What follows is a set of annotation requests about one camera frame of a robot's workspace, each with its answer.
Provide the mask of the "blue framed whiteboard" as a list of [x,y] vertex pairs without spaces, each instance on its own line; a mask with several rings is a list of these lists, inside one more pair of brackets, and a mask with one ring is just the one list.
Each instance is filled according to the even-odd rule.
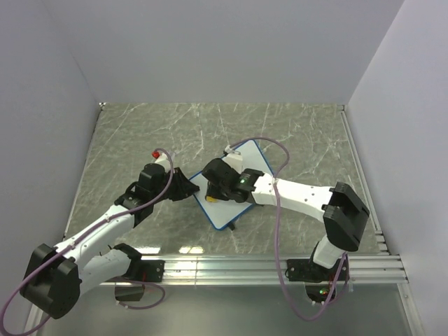
[[[255,140],[239,144],[235,149],[243,157],[244,169],[256,169],[273,174],[272,167]],[[202,172],[197,172],[189,180],[199,187],[199,191],[194,194],[194,198],[199,204],[202,213],[216,230],[224,230],[231,222],[254,207],[254,204],[247,202],[236,203],[233,200],[208,202],[206,201],[207,180],[203,177]]]

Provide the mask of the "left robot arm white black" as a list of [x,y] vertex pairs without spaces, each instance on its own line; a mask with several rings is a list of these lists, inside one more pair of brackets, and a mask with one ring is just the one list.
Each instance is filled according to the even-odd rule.
[[33,251],[21,296],[59,319],[81,295],[110,279],[160,282],[164,262],[147,266],[135,248],[113,242],[149,217],[158,202],[181,201],[199,189],[178,167],[147,164],[95,222],[55,246],[42,244]]

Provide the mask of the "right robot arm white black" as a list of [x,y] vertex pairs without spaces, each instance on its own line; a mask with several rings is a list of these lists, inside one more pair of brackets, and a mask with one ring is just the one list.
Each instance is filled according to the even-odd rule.
[[359,248],[370,210],[346,183],[318,187],[275,178],[257,169],[246,168],[239,173],[220,158],[210,161],[202,175],[214,198],[280,206],[324,224],[325,235],[305,268],[311,274],[310,282],[326,279],[344,253]]

